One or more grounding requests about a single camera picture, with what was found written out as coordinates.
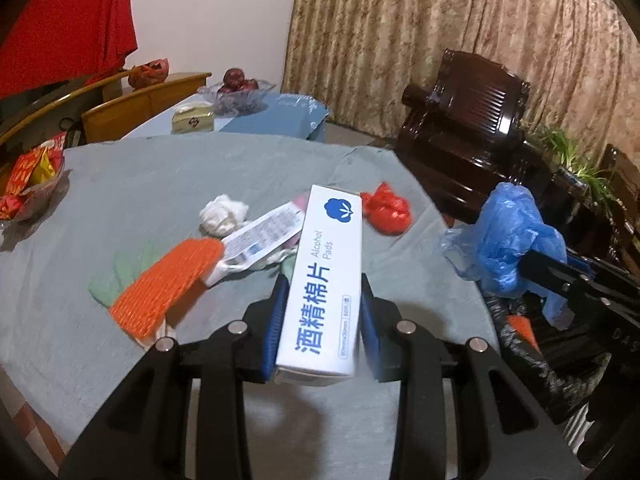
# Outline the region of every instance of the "plastic bowl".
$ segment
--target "plastic bowl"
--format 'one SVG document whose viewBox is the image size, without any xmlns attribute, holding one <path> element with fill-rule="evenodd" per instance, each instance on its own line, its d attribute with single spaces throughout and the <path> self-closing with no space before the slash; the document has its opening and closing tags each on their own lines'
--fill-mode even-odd
<svg viewBox="0 0 640 480">
<path fill-rule="evenodd" d="M 201 86 L 198 94 L 213 104 L 213 110 L 218 115 L 227 114 L 251 114 L 261 108 L 265 95 L 271 92 L 276 85 L 268 81 L 258 80 L 257 90 L 239 90 L 229 94 L 219 94 L 218 90 L 224 83 L 216 83 L 212 86 Z"/>
</svg>

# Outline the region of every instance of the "white box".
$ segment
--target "white box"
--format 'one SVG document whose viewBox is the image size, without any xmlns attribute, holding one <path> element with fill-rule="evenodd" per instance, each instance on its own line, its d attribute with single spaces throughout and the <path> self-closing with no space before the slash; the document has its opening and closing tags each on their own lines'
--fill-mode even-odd
<svg viewBox="0 0 640 480">
<path fill-rule="evenodd" d="M 276 381 L 324 386 L 355 374 L 362 200 L 313 186 L 276 356 Z"/>
</svg>

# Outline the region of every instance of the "metal bolt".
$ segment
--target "metal bolt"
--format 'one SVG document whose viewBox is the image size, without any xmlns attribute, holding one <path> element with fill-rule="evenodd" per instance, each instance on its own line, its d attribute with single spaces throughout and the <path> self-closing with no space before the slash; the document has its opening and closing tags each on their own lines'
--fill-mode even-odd
<svg viewBox="0 0 640 480">
<path fill-rule="evenodd" d="M 403 319 L 398 321 L 398 324 L 396 325 L 396 329 L 398 329 L 398 332 L 401 334 L 410 335 L 415 332 L 416 326 L 413 321 L 409 321 L 408 319 Z"/>
<path fill-rule="evenodd" d="M 236 320 L 229 323 L 226 328 L 235 335 L 240 335 L 246 332 L 246 329 L 249 328 L 247 323 L 242 320 Z"/>
<path fill-rule="evenodd" d="M 489 348 L 489 343 L 481 337 L 474 337 L 469 340 L 469 346 L 475 352 L 485 352 Z"/>
<path fill-rule="evenodd" d="M 168 352 L 174 347 L 174 340 L 170 337 L 161 337 L 156 341 L 156 350 L 159 352 Z"/>
</svg>

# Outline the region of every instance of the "gray tablecloth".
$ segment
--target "gray tablecloth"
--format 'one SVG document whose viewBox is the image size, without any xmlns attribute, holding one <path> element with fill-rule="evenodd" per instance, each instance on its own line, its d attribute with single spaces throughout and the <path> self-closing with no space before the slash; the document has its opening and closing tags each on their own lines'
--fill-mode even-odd
<svg viewBox="0 0 640 480">
<path fill-rule="evenodd" d="M 412 205 L 401 237 L 363 230 L 363 270 L 377 296 L 435 335 L 462 342 L 495 333 L 473 283 L 434 252 L 445 226 L 392 152 L 285 137 L 222 133 L 127 139 L 68 150 L 67 174 L 49 210 L 0 246 L 0 362 L 32 407 L 73 442 L 142 355 L 87 292 L 119 251 L 147 240 L 200 236 L 198 212 L 227 193 L 250 219 L 329 184 L 374 190 L 386 180 Z M 217 284 L 177 327 L 180 342 L 205 338 L 266 298 L 275 270 Z M 246 386 L 257 479 L 386 479 L 398 384 L 363 374 L 325 388 Z"/>
</svg>

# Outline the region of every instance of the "beige patterned curtain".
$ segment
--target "beige patterned curtain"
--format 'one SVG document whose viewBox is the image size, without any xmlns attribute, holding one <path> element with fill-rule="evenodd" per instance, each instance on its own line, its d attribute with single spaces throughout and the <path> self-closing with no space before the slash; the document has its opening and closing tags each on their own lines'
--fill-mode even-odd
<svg viewBox="0 0 640 480">
<path fill-rule="evenodd" d="M 433 84 L 447 47 L 528 80 L 528 121 L 555 119 L 585 151 L 612 142 L 640 162 L 640 48 L 612 0 L 296 0 L 283 88 L 395 137 L 402 90 Z"/>
</svg>

